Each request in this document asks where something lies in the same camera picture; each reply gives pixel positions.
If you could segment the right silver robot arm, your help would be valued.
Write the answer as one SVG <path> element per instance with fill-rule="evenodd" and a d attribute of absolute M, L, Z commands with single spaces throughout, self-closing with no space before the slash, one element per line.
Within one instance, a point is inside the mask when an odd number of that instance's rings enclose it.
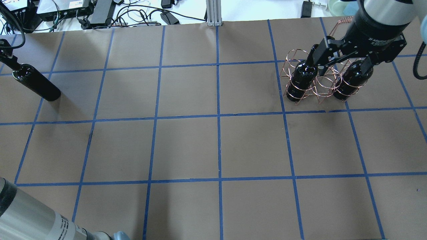
<path fill-rule="evenodd" d="M 336 40 L 322 39 L 313 53 L 319 76 L 328 67 L 348 59 L 364 58 L 363 70 L 382 62 L 391 62 L 406 46 L 403 30 L 414 20 L 420 21 L 420 35 L 426 43 L 425 0 L 359 0 L 359 9 L 345 35 Z"/>

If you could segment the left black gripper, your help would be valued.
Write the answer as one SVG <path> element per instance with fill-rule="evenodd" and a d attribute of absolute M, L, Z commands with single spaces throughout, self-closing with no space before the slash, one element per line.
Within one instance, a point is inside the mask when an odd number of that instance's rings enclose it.
<path fill-rule="evenodd" d="M 20 70 L 17 57 L 13 56 L 13 48 L 6 39 L 0 39 L 0 62 L 6 64 L 12 71 Z"/>

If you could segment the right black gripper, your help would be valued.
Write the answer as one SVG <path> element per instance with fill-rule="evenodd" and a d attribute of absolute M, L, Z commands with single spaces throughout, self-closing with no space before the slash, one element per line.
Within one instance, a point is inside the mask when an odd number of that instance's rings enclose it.
<path fill-rule="evenodd" d="M 407 24 L 387 25 L 380 23 L 365 11 L 359 10 L 346 31 L 336 40 L 325 36 L 314 52 L 314 64 L 318 75 L 324 76 L 329 67 L 352 58 L 360 59 L 360 79 L 373 75 L 374 65 L 393 61 L 406 47 L 403 30 Z"/>

